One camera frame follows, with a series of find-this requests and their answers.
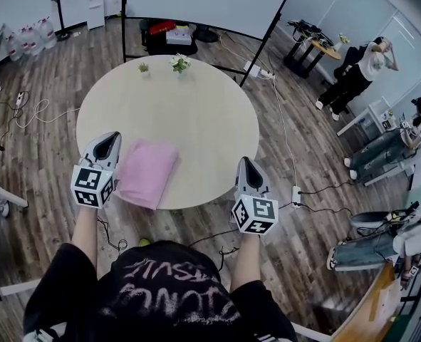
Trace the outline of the white water dispenser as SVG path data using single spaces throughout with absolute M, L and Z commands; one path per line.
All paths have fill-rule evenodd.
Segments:
M 86 0 L 87 4 L 87 27 L 89 30 L 105 25 L 104 0 Z

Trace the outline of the white printed box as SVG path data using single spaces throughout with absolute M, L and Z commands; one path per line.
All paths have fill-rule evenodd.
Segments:
M 192 45 L 192 35 L 189 26 L 176 26 L 174 29 L 167 31 L 165 37 L 168 45 Z

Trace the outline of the yellow-top desk with black legs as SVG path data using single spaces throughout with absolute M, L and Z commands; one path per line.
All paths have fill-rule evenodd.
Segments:
M 296 75 L 302 78 L 307 78 L 309 76 L 309 73 L 316 67 L 316 65 L 324 56 L 329 56 L 337 61 L 341 59 L 341 54 L 334 49 L 334 45 L 326 48 L 319 44 L 317 41 L 305 40 L 300 36 L 298 36 L 298 38 L 295 38 L 294 41 L 295 44 L 293 45 L 293 48 L 289 51 L 289 53 L 284 57 L 283 63 Z M 308 44 L 308 48 L 305 50 L 305 52 L 300 58 L 295 58 L 295 55 L 298 52 L 299 48 L 305 43 Z M 315 58 L 309 63 L 308 66 L 304 66 L 306 59 L 309 57 L 313 50 L 317 50 Z

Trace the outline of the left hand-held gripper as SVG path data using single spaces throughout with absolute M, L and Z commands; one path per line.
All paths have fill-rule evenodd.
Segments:
M 88 143 L 71 178 L 76 204 L 104 208 L 116 189 L 115 168 L 121 143 L 122 135 L 117 131 L 102 134 Z

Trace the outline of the person's right forearm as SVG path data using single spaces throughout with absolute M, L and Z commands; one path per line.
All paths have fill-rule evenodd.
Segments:
M 243 234 L 232 272 L 230 292 L 252 281 L 261 279 L 260 237 L 255 234 Z

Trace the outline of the white-flowered potted plant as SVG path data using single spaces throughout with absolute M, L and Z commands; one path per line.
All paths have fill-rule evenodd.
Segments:
M 174 72 L 182 74 L 191 66 L 191 60 L 189 57 L 178 53 L 171 58 L 170 64 Z

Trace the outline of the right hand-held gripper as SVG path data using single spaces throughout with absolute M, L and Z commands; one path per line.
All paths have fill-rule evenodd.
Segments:
M 267 174 L 255 160 L 243 157 L 237 167 L 235 186 L 230 222 L 241 233 L 268 234 L 279 222 L 279 203 L 270 192 Z

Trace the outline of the red box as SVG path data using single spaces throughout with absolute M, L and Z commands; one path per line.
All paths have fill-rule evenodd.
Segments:
M 149 34 L 151 36 L 171 31 L 176 28 L 174 21 L 151 21 L 149 26 Z

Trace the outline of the row of clear water jugs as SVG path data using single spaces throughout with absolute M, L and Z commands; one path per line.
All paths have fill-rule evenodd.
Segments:
M 21 28 L 18 33 L 7 27 L 2 31 L 9 58 L 13 62 L 23 56 L 37 56 L 43 50 L 53 48 L 58 42 L 48 16 L 40 19 L 37 24 Z

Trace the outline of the person's left forearm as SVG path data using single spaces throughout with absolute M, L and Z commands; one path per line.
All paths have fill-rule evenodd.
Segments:
M 81 207 L 76 218 L 71 239 L 79 267 L 93 279 L 97 279 L 98 263 L 98 211 L 96 208 Z

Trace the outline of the black equipment pile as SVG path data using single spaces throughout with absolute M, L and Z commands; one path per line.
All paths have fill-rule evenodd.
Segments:
M 317 41 L 323 47 L 331 47 L 334 45 L 334 42 L 325 35 L 320 28 L 317 26 L 310 24 L 303 19 L 300 21 L 297 20 L 289 20 L 287 24 L 293 27 L 293 35 L 296 33 L 305 40 L 313 40 Z

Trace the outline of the person's black printed t-shirt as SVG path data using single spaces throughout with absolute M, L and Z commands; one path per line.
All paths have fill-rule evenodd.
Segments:
M 297 342 L 271 292 L 234 292 L 214 262 L 181 244 L 133 247 L 93 279 L 72 244 L 57 251 L 29 299 L 24 342 Z

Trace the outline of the pink cartoon sweatshirt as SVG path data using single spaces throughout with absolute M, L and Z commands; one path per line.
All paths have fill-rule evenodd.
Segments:
M 178 157 L 174 145 L 137 140 L 118 166 L 115 194 L 131 204 L 157 209 Z

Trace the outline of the wooden board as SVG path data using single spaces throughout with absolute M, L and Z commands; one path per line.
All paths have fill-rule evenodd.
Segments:
M 331 342 L 382 342 L 391 327 L 402 292 L 392 264 L 386 264 Z

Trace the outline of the black coat rack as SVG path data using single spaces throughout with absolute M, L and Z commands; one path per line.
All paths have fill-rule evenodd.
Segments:
M 56 4 L 56 7 L 58 9 L 58 18 L 59 18 L 59 23 L 61 27 L 61 29 L 56 33 L 56 38 L 59 42 L 66 41 L 71 37 L 71 35 L 64 26 L 61 0 L 51 0 L 51 1 Z

